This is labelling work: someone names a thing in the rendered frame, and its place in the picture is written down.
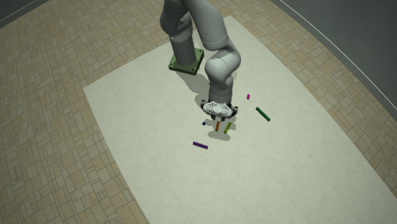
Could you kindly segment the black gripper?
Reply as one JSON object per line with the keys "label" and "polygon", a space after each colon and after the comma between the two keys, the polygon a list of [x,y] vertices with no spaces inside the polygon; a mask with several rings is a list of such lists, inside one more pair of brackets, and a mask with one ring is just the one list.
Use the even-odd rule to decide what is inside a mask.
{"label": "black gripper", "polygon": [[[207,104],[207,103],[210,103],[210,100],[208,100],[208,101],[202,100],[201,106],[200,106],[200,107],[203,109],[204,104]],[[231,106],[230,106],[230,104],[231,104],[231,101],[230,101],[230,103],[229,103],[227,106],[228,106],[230,109],[232,109],[232,116],[234,116],[234,115],[237,114],[238,107],[232,107],[232,104],[231,104]],[[212,114],[211,114],[211,115],[212,115]],[[215,120],[215,115],[212,115],[211,118],[212,118],[213,120]],[[221,117],[221,122],[222,122],[223,120],[225,120],[225,118],[224,118],[224,117]]]}

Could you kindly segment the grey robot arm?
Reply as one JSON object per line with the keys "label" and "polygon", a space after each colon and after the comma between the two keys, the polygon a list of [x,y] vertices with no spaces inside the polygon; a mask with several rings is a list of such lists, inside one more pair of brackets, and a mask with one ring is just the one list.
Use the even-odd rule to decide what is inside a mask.
{"label": "grey robot arm", "polygon": [[164,32],[170,35],[176,61],[181,66],[195,62],[192,19],[205,49],[220,49],[205,63],[205,72],[210,81],[210,103],[204,104],[203,111],[231,117],[232,110],[227,105],[232,99],[232,73],[240,66],[241,56],[228,36],[222,15],[207,0],[165,0],[160,24]]}

